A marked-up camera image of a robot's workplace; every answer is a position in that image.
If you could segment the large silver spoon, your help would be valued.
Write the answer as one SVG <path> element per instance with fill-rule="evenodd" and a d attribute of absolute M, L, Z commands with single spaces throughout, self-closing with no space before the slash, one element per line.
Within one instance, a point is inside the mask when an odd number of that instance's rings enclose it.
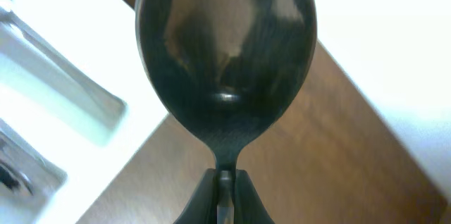
<path fill-rule="evenodd" d="M 136 0 L 137 46 L 168 112 L 214 155 L 216 223 L 234 223 L 240 152 L 301 89 L 314 0 Z"/>
<path fill-rule="evenodd" d="M 48 198 L 66 179 L 60 168 L 1 132 L 1 185 L 10 194 L 22 199 Z"/>

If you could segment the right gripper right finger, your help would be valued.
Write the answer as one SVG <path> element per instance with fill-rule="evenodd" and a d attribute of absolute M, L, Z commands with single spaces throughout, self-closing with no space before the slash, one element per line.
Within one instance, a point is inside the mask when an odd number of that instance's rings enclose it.
<path fill-rule="evenodd" d="M 274 224 L 245 170 L 236 170 L 234 224 Z"/>

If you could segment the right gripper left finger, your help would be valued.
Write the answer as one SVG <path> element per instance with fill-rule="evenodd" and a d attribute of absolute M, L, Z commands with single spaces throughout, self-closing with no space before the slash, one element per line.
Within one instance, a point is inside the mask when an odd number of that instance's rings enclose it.
<path fill-rule="evenodd" d="M 174 224 L 216 224 L 216 200 L 216 170 L 208 168 Z"/>

